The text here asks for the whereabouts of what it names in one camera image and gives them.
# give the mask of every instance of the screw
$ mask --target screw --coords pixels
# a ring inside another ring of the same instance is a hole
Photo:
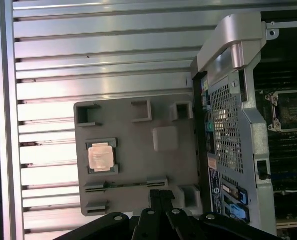
[[[212,215],[212,214],[209,214],[209,215],[206,216],[206,218],[207,218],[208,220],[214,220],[214,219],[215,219],[215,216]]]
[[[180,214],[180,210],[174,209],[174,210],[172,210],[172,214]]]

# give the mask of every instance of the metal bracket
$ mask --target metal bracket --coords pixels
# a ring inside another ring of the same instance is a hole
[[[275,40],[280,36],[280,29],[276,28],[276,29],[268,29],[266,27],[266,40],[271,41],[271,40]]]
[[[228,74],[228,82],[229,82],[230,94],[240,94],[241,93],[238,71]]]

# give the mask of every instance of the label sticker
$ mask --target label sticker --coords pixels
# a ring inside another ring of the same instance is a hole
[[[209,167],[209,185],[211,190],[212,211],[222,214],[221,183],[220,174],[215,169]]]
[[[217,160],[215,158],[212,157],[208,157],[208,166],[211,169],[217,170],[218,169],[218,163]]]

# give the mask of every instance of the silver metal frame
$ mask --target silver metal frame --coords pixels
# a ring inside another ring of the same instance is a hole
[[[0,0],[0,163],[4,237],[24,236],[13,2]]]
[[[232,169],[218,160],[217,169],[221,175],[238,182],[240,187],[248,191],[250,225],[276,235],[273,185],[270,179],[262,180],[259,177],[259,161],[267,163],[268,174],[271,173],[271,169],[267,124],[256,107],[253,78],[254,68],[261,61],[260,52],[266,41],[266,24],[262,22],[260,12],[227,16],[198,53],[195,59],[197,62],[193,62],[191,73],[195,76],[197,72],[207,71],[208,92],[212,103],[218,104],[221,99],[228,99],[227,102],[223,101],[230,106],[229,99],[236,97],[239,131],[236,135],[240,136],[241,140],[242,162],[238,163],[237,169]],[[237,74],[241,68],[244,68],[246,102],[241,100],[241,83]],[[227,86],[229,86],[229,96],[221,93]],[[219,91],[221,97],[217,100],[213,94],[218,94]],[[222,159],[220,155],[216,157],[210,154],[209,157]]]
[[[297,0],[0,0],[4,238],[53,239],[94,219],[78,200],[76,102],[190,94],[190,61],[222,18],[289,9]]]

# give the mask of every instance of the perforated metal grille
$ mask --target perforated metal grille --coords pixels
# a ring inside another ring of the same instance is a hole
[[[229,178],[228,176],[225,176],[222,174],[222,179],[224,179],[225,181],[227,181],[230,184],[233,184],[234,186],[238,187],[239,183],[235,180],[233,180],[232,178]]]
[[[238,99],[231,95],[228,85],[219,88],[210,97],[218,163],[243,174]]]

